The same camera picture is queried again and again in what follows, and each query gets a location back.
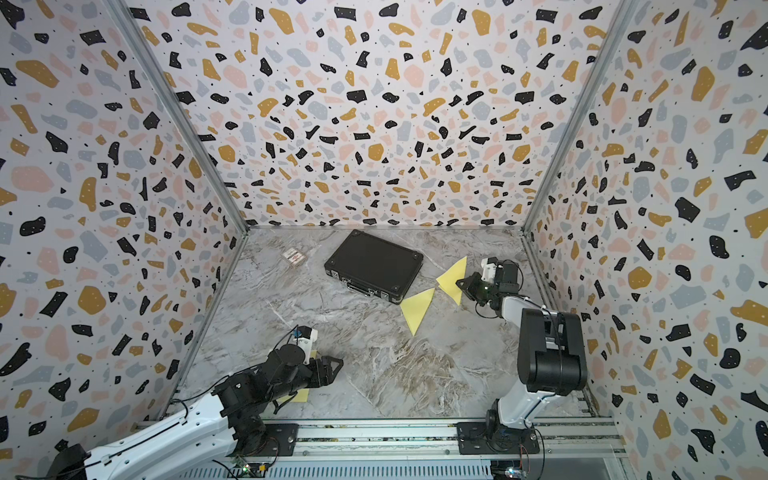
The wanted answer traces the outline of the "black hard carrying case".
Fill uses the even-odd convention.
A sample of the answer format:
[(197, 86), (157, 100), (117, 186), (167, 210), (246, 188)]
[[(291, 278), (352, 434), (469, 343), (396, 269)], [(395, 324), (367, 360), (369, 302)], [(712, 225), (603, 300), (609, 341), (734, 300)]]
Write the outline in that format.
[(325, 273), (348, 289), (399, 305), (424, 255), (363, 230), (352, 230), (324, 263)]

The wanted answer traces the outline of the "aluminium corner post right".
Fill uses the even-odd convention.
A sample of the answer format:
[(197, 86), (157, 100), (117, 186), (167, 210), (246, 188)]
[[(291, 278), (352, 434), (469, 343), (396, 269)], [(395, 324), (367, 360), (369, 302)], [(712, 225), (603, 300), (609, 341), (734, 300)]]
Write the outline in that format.
[(557, 173), (563, 167), (568, 152), (571, 150), (580, 126), (588, 113), (588, 110), (596, 98), (601, 80), (605, 74), (608, 65), (615, 54), (621, 36), (626, 31), (638, 2), (636, 0), (623, 0), (618, 4), (618, 8), (609, 24), (606, 38), (598, 52), (597, 58), (593, 63), (585, 85), (577, 99), (571, 116), (566, 123), (563, 135), (555, 150), (553, 160), (543, 176), (541, 185), (536, 193), (531, 209), (526, 217), (521, 232), (524, 235), (530, 234), (535, 227), (536, 217), (543, 211), (548, 198), (548, 192), (555, 183)]

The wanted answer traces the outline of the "playing card box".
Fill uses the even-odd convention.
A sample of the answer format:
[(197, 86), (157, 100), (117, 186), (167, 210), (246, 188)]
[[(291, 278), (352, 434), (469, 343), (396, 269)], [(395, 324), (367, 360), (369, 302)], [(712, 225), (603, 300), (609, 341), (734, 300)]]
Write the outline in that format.
[(294, 247), (285, 250), (282, 253), (282, 256), (292, 266), (299, 266), (306, 260), (306, 255)]

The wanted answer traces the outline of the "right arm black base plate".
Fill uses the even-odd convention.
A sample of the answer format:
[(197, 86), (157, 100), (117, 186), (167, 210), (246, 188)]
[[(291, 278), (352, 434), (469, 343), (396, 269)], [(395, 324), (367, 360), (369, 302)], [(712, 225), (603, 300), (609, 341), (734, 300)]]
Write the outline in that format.
[(456, 424), (458, 448), (461, 455), (538, 454), (541, 450), (534, 429), (489, 427), (482, 422)]

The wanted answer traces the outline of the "aluminium corner post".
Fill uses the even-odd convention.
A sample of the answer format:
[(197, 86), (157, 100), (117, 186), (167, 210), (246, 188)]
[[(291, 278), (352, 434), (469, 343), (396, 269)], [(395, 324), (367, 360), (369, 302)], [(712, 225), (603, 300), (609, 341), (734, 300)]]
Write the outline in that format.
[(173, 88), (168, 84), (160, 64), (147, 45), (142, 31), (136, 25), (129, 7), (124, 1), (113, 0), (104, 1), (104, 5), (118, 30), (130, 45), (138, 63), (144, 69), (149, 82), (155, 89), (173, 124), (179, 130), (181, 137), (191, 148), (201, 169), (207, 175), (211, 187), (220, 199), (229, 220), (237, 227), (241, 234), (247, 234), (248, 226), (246, 222), (241, 217), (234, 200), (224, 185), (219, 171), (195, 132), (187, 114), (181, 108)]
[(568, 152), (571, 150), (580, 126), (588, 113), (588, 110), (596, 98), (601, 80), (605, 74), (608, 65), (615, 54), (621, 36), (626, 31), (638, 2), (636, 0), (623, 0), (618, 4), (618, 8), (609, 24), (606, 38), (598, 52), (597, 58), (593, 63), (585, 85), (577, 99), (571, 116), (566, 123), (563, 135), (555, 150), (553, 160), (543, 176), (541, 185), (536, 193), (531, 209), (526, 217), (521, 232), (524, 235), (530, 234), (535, 227), (536, 217), (543, 211), (548, 198), (548, 192), (555, 183), (557, 173), (563, 167)]

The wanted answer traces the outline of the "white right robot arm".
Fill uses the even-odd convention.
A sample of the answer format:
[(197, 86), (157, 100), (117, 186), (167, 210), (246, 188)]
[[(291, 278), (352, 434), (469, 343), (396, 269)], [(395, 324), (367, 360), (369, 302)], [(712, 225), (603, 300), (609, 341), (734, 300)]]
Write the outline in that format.
[(580, 317), (523, 295), (519, 264), (485, 258), (479, 272), (456, 286), (476, 306), (490, 307), (519, 329), (518, 379), (487, 411), (487, 439), (531, 430), (535, 416), (548, 404), (584, 389), (588, 369)]

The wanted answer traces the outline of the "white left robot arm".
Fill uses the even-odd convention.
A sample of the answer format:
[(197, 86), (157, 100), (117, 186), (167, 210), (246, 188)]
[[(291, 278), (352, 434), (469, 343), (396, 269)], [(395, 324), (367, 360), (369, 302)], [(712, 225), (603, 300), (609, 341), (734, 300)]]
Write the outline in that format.
[(169, 479), (224, 457), (291, 453), (262, 413), (302, 389), (328, 386), (344, 366), (311, 358), (296, 344), (272, 350), (265, 362), (228, 376), (197, 402), (122, 440), (90, 451), (74, 444), (59, 452), (46, 479)]

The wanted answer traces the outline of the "yellow square paper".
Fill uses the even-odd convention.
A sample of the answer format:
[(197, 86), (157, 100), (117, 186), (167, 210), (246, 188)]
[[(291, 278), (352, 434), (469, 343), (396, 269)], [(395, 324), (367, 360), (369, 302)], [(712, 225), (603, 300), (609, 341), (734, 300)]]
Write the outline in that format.
[(441, 290), (446, 293), (457, 306), (460, 306), (462, 301), (462, 290), (457, 285), (457, 281), (463, 280), (466, 277), (466, 265), (467, 257), (463, 257), (436, 279)]
[(400, 303), (400, 308), (408, 329), (415, 336), (434, 297), (435, 289), (431, 288), (411, 297), (405, 298)]
[(309, 398), (309, 389), (301, 389), (296, 394), (289, 394), (277, 400), (278, 403), (306, 403)]

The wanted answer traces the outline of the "aluminium corner post left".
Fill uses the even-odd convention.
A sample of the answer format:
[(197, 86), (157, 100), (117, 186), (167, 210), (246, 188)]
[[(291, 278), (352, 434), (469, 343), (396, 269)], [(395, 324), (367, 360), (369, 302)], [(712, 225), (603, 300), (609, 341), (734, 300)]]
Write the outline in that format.
[(248, 226), (246, 222), (241, 217), (234, 200), (224, 185), (219, 171), (195, 132), (187, 114), (181, 108), (173, 88), (168, 84), (160, 64), (147, 45), (142, 31), (136, 25), (129, 7), (124, 1), (113, 0), (104, 1), (104, 5), (118, 30), (130, 45), (138, 63), (144, 69), (149, 82), (155, 89), (173, 124), (179, 130), (181, 137), (191, 148), (201, 169), (207, 175), (211, 187), (220, 199), (229, 220), (237, 227), (241, 234), (247, 234)]

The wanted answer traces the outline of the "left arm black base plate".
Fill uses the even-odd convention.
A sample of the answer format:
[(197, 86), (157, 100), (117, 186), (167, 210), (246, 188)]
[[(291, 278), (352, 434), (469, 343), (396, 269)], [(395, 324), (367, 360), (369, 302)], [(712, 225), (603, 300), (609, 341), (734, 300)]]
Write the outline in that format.
[(298, 439), (298, 423), (266, 423), (254, 437), (238, 440), (227, 457), (290, 457)]

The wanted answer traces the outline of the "aluminium mounting rail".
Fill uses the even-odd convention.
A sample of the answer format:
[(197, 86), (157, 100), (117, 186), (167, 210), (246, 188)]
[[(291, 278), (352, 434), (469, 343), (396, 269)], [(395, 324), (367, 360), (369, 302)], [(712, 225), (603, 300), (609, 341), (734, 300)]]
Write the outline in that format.
[(631, 479), (614, 425), (547, 418), (518, 446), (490, 445), (483, 425), (455, 420), (270, 421), (249, 455), (219, 439), (189, 447), (123, 479)]

